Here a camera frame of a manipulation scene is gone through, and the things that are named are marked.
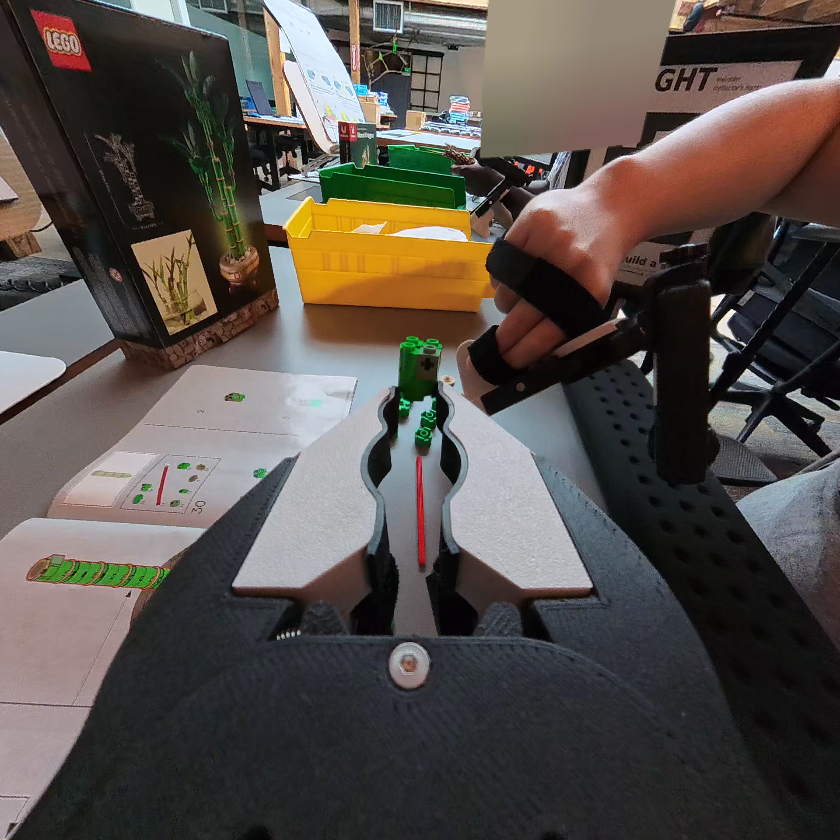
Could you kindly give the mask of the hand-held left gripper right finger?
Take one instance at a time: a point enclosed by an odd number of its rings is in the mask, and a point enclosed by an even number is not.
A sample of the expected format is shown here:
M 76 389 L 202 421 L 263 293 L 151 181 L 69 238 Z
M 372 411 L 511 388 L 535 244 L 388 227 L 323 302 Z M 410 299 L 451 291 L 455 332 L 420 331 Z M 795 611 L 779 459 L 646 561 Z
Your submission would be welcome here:
M 450 385 L 444 424 L 460 459 L 448 498 L 458 550 L 456 592 L 477 611 L 493 602 L 586 597 L 592 580 L 528 447 Z

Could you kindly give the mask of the green round brick piece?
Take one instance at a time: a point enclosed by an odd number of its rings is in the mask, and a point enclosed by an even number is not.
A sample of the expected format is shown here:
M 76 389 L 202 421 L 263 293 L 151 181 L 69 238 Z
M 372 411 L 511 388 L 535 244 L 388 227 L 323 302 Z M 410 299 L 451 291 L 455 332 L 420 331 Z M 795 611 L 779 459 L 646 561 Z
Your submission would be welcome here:
M 400 344 L 398 387 L 411 403 L 434 393 L 443 344 L 436 339 L 408 336 Z

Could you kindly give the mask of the black office chair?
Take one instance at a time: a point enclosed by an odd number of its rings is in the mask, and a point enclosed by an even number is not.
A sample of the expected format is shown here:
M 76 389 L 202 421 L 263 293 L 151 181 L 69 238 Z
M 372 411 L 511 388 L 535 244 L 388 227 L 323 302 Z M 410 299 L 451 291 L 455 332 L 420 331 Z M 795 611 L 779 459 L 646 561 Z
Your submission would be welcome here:
M 838 258 L 837 227 L 784 220 L 750 283 L 714 311 L 712 338 L 728 355 L 710 399 L 750 408 L 740 445 L 772 417 L 816 455 L 830 453 L 824 417 L 791 394 L 838 409 Z

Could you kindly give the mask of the cluster of green round bricks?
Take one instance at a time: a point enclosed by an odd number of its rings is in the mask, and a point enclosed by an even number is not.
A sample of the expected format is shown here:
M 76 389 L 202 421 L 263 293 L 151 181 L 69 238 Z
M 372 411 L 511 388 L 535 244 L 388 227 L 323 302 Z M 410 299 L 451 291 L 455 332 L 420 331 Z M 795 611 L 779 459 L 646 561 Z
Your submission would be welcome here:
M 397 410 L 399 428 L 402 428 L 411 418 L 415 407 L 419 414 L 416 428 L 412 432 L 412 440 L 421 452 L 425 452 L 430 448 L 437 428 L 437 398 L 432 396 L 423 401 L 412 402 L 401 396 Z

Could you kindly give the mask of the instruction booklet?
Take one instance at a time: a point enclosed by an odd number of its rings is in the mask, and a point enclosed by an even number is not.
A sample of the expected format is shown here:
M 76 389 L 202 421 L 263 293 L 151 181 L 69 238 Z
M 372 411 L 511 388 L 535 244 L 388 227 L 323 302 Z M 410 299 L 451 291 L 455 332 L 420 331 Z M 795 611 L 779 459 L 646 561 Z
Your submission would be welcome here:
M 2 837 L 64 760 L 137 602 L 246 492 L 343 420 L 356 379 L 192 367 L 1 544 Z

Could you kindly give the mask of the person in grey shirt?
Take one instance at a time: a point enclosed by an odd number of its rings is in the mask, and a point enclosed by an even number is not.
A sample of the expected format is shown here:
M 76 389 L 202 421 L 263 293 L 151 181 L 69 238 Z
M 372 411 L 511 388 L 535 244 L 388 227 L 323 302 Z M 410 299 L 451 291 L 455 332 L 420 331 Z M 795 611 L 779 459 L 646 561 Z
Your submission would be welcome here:
M 762 487 L 737 506 L 838 647 L 838 460 Z

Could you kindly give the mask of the black dimpled wrist rest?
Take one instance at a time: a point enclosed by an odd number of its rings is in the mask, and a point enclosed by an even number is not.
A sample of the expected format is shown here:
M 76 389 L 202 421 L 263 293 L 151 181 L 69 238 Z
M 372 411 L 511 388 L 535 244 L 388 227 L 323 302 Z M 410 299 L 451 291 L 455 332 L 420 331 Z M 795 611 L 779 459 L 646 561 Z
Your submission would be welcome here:
M 697 630 L 764 780 L 807 838 L 839 838 L 838 651 L 711 472 L 658 478 L 632 362 L 563 387 L 614 522 Z

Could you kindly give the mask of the yellow plastic bin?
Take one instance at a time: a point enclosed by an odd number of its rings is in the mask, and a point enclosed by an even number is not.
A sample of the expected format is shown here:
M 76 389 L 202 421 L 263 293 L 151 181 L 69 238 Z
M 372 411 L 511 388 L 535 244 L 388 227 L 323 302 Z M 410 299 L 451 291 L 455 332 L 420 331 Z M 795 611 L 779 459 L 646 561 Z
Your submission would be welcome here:
M 305 303 L 477 312 L 491 296 L 490 241 L 352 233 L 382 223 L 388 233 L 445 226 L 471 237 L 467 211 L 309 197 L 285 226 Z

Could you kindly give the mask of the clear plastic bag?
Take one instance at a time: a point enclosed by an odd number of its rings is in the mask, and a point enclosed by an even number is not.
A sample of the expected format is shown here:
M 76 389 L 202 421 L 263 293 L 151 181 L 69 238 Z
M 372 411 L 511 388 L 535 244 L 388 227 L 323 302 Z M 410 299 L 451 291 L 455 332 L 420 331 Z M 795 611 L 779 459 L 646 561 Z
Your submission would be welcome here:
M 411 227 L 403 230 L 388 233 L 385 231 L 386 223 L 382 224 L 363 224 L 352 231 L 357 235 L 377 235 L 377 236 L 392 236 L 402 238 L 425 238 L 443 240 L 448 242 L 469 242 L 471 237 L 467 236 L 463 230 L 445 227 L 445 226 L 421 226 Z

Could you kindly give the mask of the black framed marker sign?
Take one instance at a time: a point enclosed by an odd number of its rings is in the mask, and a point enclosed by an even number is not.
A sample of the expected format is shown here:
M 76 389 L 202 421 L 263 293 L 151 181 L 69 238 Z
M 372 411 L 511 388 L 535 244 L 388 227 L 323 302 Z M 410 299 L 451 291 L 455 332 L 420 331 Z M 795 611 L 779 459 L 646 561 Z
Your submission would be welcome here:
M 670 35 L 647 103 L 640 140 L 571 154 L 566 187 L 615 158 L 662 139 L 697 116 L 751 92 L 800 79 L 838 77 L 838 23 Z

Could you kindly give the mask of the white rounded pad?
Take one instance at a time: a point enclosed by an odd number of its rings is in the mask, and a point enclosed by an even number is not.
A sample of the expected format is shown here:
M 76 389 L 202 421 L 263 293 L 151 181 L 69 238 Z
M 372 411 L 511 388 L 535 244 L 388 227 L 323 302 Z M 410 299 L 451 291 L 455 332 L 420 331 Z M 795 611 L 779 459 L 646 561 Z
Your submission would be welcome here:
M 57 380 L 67 370 L 60 359 L 27 353 L 0 352 L 1 413 Z

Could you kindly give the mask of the green plastic bin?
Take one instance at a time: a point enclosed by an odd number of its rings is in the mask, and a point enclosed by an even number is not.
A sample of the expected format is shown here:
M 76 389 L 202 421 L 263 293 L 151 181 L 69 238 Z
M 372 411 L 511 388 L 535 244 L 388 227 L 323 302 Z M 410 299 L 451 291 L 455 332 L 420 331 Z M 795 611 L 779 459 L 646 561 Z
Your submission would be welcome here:
M 341 200 L 418 207 L 465 209 L 465 179 L 457 175 L 412 171 L 350 162 L 318 172 L 324 202 Z
M 451 175 L 453 162 L 440 150 L 418 148 L 411 144 L 389 145 L 388 165 L 413 172 Z

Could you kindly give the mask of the small dark set box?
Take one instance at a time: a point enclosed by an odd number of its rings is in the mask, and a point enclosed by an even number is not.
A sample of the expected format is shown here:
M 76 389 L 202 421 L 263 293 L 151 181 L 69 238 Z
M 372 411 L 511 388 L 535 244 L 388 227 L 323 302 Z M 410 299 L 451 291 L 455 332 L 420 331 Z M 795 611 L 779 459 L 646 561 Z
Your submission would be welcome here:
M 378 165 L 377 128 L 373 122 L 339 122 L 341 164 Z

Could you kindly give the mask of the black bamboo set box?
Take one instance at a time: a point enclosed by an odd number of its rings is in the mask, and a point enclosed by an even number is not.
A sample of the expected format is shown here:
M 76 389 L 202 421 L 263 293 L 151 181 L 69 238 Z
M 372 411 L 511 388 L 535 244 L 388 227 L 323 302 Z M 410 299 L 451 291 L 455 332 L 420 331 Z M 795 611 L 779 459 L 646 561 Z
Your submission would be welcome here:
M 276 308 L 226 38 L 1 6 L 2 127 L 125 354 L 172 370 Z

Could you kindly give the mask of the white poster board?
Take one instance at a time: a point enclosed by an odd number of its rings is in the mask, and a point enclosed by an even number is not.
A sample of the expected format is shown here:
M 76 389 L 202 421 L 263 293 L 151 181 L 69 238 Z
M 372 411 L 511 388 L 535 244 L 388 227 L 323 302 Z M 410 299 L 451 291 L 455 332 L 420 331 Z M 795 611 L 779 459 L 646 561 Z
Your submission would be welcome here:
M 350 75 L 317 16 L 298 3 L 265 1 L 294 60 L 283 70 L 302 118 L 325 154 L 339 143 L 339 123 L 364 121 L 364 111 Z

